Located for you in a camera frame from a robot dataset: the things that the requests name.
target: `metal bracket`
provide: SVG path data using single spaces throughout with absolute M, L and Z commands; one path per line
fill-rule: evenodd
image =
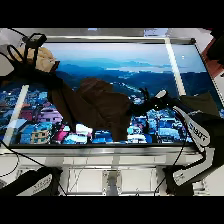
M 106 196 L 115 196 L 122 193 L 122 178 L 120 170 L 104 170 L 102 173 L 102 192 Z

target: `white floor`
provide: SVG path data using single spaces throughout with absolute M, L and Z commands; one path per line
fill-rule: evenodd
M 26 35 L 30 35 L 34 32 L 42 32 L 47 35 L 103 35 L 103 36 L 144 36 L 144 30 L 152 30 L 153 28 L 118 28 L 118 29 L 112 29 L 112 28 L 102 28 L 97 30 L 88 30 L 88 28 L 19 28 L 18 30 L 24 32 Z M 190 37 L 195 38 L 197 41 L 197 44 L 199 46 L 199 50 L 203 51 L 203 49 L 207 46 L 207 44 L 211 41 L 212 36 L 209 34 L 210 31 L 206 31 L 201 28 L 169 28 L 166 32 L 166 35 L 170 37 Z M 18 35 L 7 35 L 10 38 L 10 43 L 14 44 L 16 41 L 18 41 L 18 38 L 20 38 Z M 224 78 L 217 77 L 215 79 L 218 88 L 222 94 L 224 94 Z M 38 158 L 42 163 L 46 164 L 46 158 Z M 54 164 L 58 158 L 52 158 L 51 160 L 47 161 L 47 164 L 50 163 Z M 15 158 L 3 158 L 0 157 L 0 176 L 2 174 L 5 174 L 13 169 L 13 167 L 16 164 L 16 157 Z M 28 160 L 21 158 L 21 164 L 32 164 Z M 124 177 L 126 180 L 128 180 L 127 183 L 129 185 L 125 186 L 127 190 L 133 190 L 135 188 L 142 189 L 142 186 L 145 186 L 148 184 L 146 181 L 146 171 L 142 171 L 142 174 L 139 174 L 137 171 L 131 171 L 125 172 Z M 210 190 L 211 195 L 224 195 L 224 175 L 222 175 L 224 172 L 224 166 L 212 173 L 209 177 L 206 178 L 206 181 L 208 183 L 208 188 Z M 7 183 L 10 183 L 16 178 L 16 172 L 12 173 L 11 175 L 2 177 L 0 179 L 5 180 Z

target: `beige object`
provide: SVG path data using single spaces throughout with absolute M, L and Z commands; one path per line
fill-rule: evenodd
M 19 53 L 24 56 L 24 50 L 25 48 L 17 48 L 17 50 L 19 51 Z M 19 55 L 17 53 L 13 54 L 14 57 L 18 60 L 18 61 L 22 61 L 22 59 L 19 57 Z M 28 63 L 32 63 L 32 59 L 34 57 L 34 49 L 29 48 L 28 49 L 28 55 L 27 55 L 27 61 Z M 36 69 L 39 69 L 41 71 L 44 72 L 50 72 L 51 68 L 54 66 L 55 64 L 55 58 L 52 55 L 52 53 L 45 47 L 40 47 L 38 49 L 38 54 L 37 54 L 37 61 L 36 61 Z

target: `screen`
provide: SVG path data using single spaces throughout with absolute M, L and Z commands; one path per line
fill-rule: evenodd
M 126 94 L 135 104 L 141 104 L 144 100 L 139 88 L 147 88 L 151 97 L 163 89 L 167 90 L 171 97 L 178 97 L 165 44 L 46 43 L 44 47 L 60 61 L 57 76 L 74 91 L 79 88 L 83 78 L 97 77 L 111 83 L 115 92 Z M 209 90 L 222 115 L 222 103 L 195 46 L 173 44 L 172 48 L 187 95 Z M 3 112 L 6 114 L 13 107 L 12 103 L 16 103 L 12 100 L 12 96 L 18 97 L 16 87 L 2 89 L 0 93 L 1 103 L 10 106 L 5 107 Z M 29 87 L 17 123 L 11 144 L 113 143 L 108 130 L 93 130 L 77 123 L 76 132 L 72 132 L 57 108 L 48 101 L 47 90 L 34 85 Z M 6 121 L 4 125 L 2 130 L 7 128 Z M 150 110 L 147 116 L 131 118 L 130 127 L 127 129 L 128 140 L 120 143 L 179 143 L 183 142 L 185 137 L 185 129 L 175 117 L 174 111 Z

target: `cable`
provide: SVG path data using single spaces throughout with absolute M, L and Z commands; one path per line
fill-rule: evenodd
M 14 31 L 14 32 L 16 32 L 16 33 L 18 33 L 18 34 L 24 36 L 24 37 L 27 37 L 24 33 L 21 33 L 21 32 L 19 32 L 18 30 L 15 30 L 15 29 L 13 29 L 13 28 L 7 28 L 7 29 L 12 30 L 12 31 Z
M 85 167 L 86 167 L 86 164 L 87 164 L 88 160 L 89 160 L 89 157 L 87 157 L 85 165 L 84 165 L 84 166 L 83 166 L 83 168 L 79 171 L 78 177 L 77 177 L 77 179 L 76 179 L 75 183 L 73 184 L 73 186 L 72 186 L 72 188 L 70 189 L 70 191 L 69 191 L 69 192 L 71 192 L 71 191 L 72 191 L 72 189 L 75 187 L 75 185 L 78 183 L 79 176 L 80 176 L 81 172 L 85 169 Z
M 19 166 L 19 156 L 18 155 L 16 155 L 17 156 L 17 163 L 16 163 L 16 166 L 13 168 L 13 170 L 12 171 L 10 171 L 9 173 L 7 173 L 7 174 L 4 174 L 4 175 L 1 175 L 0 176 L 0 178 L 1 177 L 5 177 L 5 176 L 8 176 L 9 174 L 11 174 L 11 173 L 13 173 L 16 169 L 17 169 L 17 167 Z
M 1 143 L 2 143 L 2 144 L 3 144 L 9 151 L 13 152 L 14 154 L 16 154 L 16 155 L 20 155 L 20 156 L 22 156 L 22 157 L 25 157 L 25 158 L 27 158 L 27 159 L 33 161 L 34 163 L 37 163 L 37 164 L 40 165 L 40 166 L 46 167 L 46 168 L 48 168 L 48 169 L 51 169 L 51 167 L 45 166 L 44 164 L 39 163 L 38 161 L 36 161 L 36 160 L 30 158 L 29 156 L 26 156 L 26 155 L 24 155 L 24 154 L 22 154 L 22 153 L 19 153 L 19 152 L 16 152 L 16 151 L 12 150 L 12 149 L 11 149 L 9 146 L 7 146 L 2 140 L 0 140 L 0 142 L 1 142 Z M 58 182 L 58 185 L 60 186 L 61 190 L 63 191 L 63 193 L 65 194 L 65 196 L 67 196 L 67 194 L 66 194 L 66 192 L 64 191 L 63 187 L 61 186 L 59 180 L 58 180 L 58 179 L 56 178 L 56 176 L 54 175 L 54 172 L 52 172 L 52 176 L 54 176 L 54 178 L 55 178 L 55 180 Z
M 180 152 L 179 152 L 179 155 L 177 156 L 175 162 L 173 163 L 171 169 L 175 166 L 175 164 L 177 163 L 178 159 L 180 158 L 180 155 L 181 155 L 181 153 L 182 153 L 182 151 L 183 151 L 183 149 L 184 149 L 184 146 L 185 146 L 186 142 L 187 142 L 187 132 L 186 132 L 186 137 L 185 137 L 185 140 L 184 140 L 184 144 L 183 144 L 183 146 L 182 146 L 182 148 L 181 148 L 181 150 L 180 150 Z M 160 182 L 160 184 L 156 187 L 156 189 L 155 189 L 155 191 L 154 191 L 154 196 L 156 196 L 156 191 L 159 189 L 159 187 L 162 185 L 162 183 L 164 182 L 165 179 L 166 179 L 166 177 L 164 177 L 164 178 L 162 179 L 162 181 Z

